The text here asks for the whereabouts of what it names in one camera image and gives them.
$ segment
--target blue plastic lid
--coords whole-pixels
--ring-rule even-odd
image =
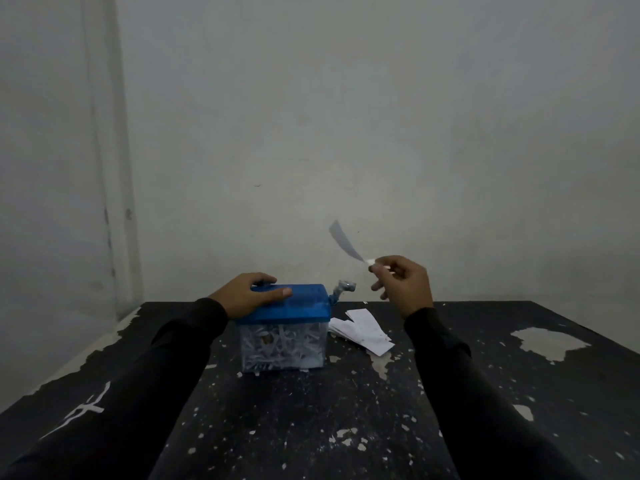
[[[253,287],[252,291],[264,292],[276,288],[291,288],[293,295],[283,301],[261,306],[252,314],[236,320],[236,323],[238,325],[269,325],[331,320],[329,295],[323,285],[266,285]]]

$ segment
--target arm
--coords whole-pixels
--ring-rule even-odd
[[[0,480],[146,479],[229,319],[291,295],[251,291],[267,274],[241,274],[164,325],[119,377],[80,405],[12,463]]]
[[[583,479],[485,380],[468,345],[442,325],[433,308],[427,271],[402,257],[380,258],[372,272],[406,320],[424,391],[460,477]]]

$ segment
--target black sleeve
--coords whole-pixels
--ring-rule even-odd
[[[409,316],[404,329],[460,478],[584,478],[487,382],[434,308]]]
[[[227,314],[210,298],[162,327],[119,377],[72,411],[0,476],[146,479],[209,360]]]

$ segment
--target white print on sleeve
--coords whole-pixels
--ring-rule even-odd
[[[44,438],[45,436],[49,436],[50,434],[52,434],[57,429],[64,428],[71,421],[73,421],[74,419],[80,418],[80,416],[82,416],[87,411],[93,411],[94,413],[103,412],[104,408],[101,408],[100,406],[96,406],[96,404],[98,404],[98,402],[100,402],[100,400],[102,399],[102,396],[104,396],[105,393],[109,390],[109,387],[111,387],[111,381],[107,382],[107,384],[104,385],[104,390],[100,393],[100,395],[98,397],[95,398],[94,402],[92,402],[92,403],[89,402],[89,401],[91,401],[91,398],[93,397],[93,395],[91,395],[91,397],[89,397],[89,399],[86,400],[86,404],[80,404],[78,407],[76,407],[73,411],[71,411],[68,415],[65,416],[65,420],[66,421],[64,421],[64,423],[62,423],[59,427],[57,427],[55,429],[52,429],[50,432],[48,432],[42,438]]]

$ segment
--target table top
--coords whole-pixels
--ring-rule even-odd
[[[114,345],[1,414],[0,468],[123,370],[187,306],[145,303]],[[640,478],[640,355],[528,301],[436,307],[487,379],[512,404],[528,406],[534,425],[581,471]],[[216,366],[204,370],[150,478],[458,478],[399,316],[382,302],[339,303],[333,316],[345,319],[355,308],[369,309],[396,344],[386,374],[363,348],[329,337],[332,360],[324,369],[240,375],[231,324],[214,341],[209,364]],[[511,335],[529,327],[590,346],[551,364]]]

